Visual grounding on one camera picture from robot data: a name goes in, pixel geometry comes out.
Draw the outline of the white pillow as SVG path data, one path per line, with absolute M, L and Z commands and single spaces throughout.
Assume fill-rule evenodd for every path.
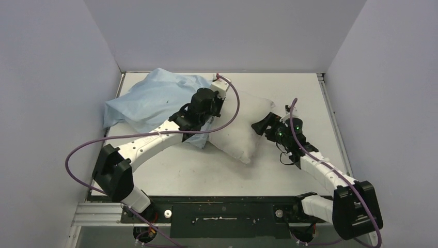
M 239 99 L 240 108 L 234 121 L 219 131 L 209 133 L 208 141 L 232 158 L 250 164 L 260 140 L 260 135 L 251 125 L 263 120 L 275 103 L 245 91 L 239 91 Z

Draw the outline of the light blue pillowcase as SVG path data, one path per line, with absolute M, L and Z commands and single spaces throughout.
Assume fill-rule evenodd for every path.
M 198 89 L 209 88 L 211 84 L 202 76 L 157 68 L 124 95 L 105 102 L 103 127 L 125 122 L 137 133 L 151 132 L 190 103 Z

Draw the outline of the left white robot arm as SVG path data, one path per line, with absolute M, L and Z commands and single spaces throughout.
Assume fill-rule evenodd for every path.
M 154 207 L 146 193 L 134 185 L 133 173 L 156 154 L 197 134 L 211 117 L 220 117 L 226 92 L 216 86 L 200 88 L 190 103 L 146 137 L 118 147 L 105 145 L 92 172 L 93 180 L 111 201 L 131 207 L 140 221 L 150 221 Z

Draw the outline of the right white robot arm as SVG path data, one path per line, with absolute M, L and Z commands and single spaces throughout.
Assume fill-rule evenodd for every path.
M 283 146 L 290 164 L 311 175 L 332 195 L 330 199 L 314 192 L 298 196 L 300 202 L 292 207 L 297 220 L 305 221 L 311 216 L 324 220 L 331 223 L 344 240 L 383 228 L 373 185 L 346 175 L 329 162 L 307 141 L 301 119 L 269 113 L 251 127 L 256 134 Z

